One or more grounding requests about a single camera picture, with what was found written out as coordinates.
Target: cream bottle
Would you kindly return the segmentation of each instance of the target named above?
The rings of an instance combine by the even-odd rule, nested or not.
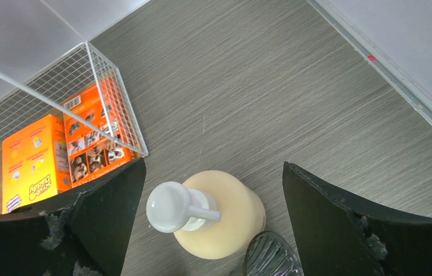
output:
[[[185,250],[203,259],[245,250],[266,221],[260,198],[222,171],[160,184],[148,198],[146,215],[156,230],[173,233]]]

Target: gray wood-grain floor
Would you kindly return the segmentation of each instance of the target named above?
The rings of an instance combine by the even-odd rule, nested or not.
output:
[[[432,127],[304,0],[152,0],[94,41],[119,66],[151,154],[124,275],[227,275],[148,226],[149,192],[223,170],[294,246],[285,160],[432,217]]]

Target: clear glass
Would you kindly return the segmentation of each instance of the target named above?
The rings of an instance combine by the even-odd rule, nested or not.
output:
[[[303,276],[297,254],[280,235],[264,231],[248,246],[243,264],[244,276]]]

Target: product packaging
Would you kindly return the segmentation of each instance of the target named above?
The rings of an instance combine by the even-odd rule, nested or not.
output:
[[[103,93],[110,93],[104,97],[106,99],[104,104],[109,112],[113,135],[126,142],[127,130],[117,117],[117,114],[126,114],[126,112],[116,101],[109,100],[116,99],[115,91],[118,83],[112,78],[104,78],[100,80],[100,84]],[[105,133],[109,133],[108,121],[95,84],[69,98],[63,106]],[[73,187],[94,180],[137,158],[135,152],[105,138],[76,119],[64,114],[64,120]]]
[[[53,115],[2,142],[2,213],[71,188],[63,121]]]

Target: white wire basket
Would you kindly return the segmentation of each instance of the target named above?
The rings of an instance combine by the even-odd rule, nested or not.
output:
[[[0,150],[2,141],[20,129],[47,114],[53,113],[61,118],[62,113],[66,113],[99,135],[129,148],[136,156],[148,155],[118,68],[90,43],[80,43],[24,84],[7,79],[1,73],[0,78],[18,87],[0,99]],[[106,78],[110,78],[112,84],[100,85]],[[91,125],[62,105],[65,100],[92,85],[96,85],[99,91],[108,131]],[[110,104],[118,108],[111,109]],[[112,135],[113,125],[117,123],[124,126],[125,133],[121,138]]]

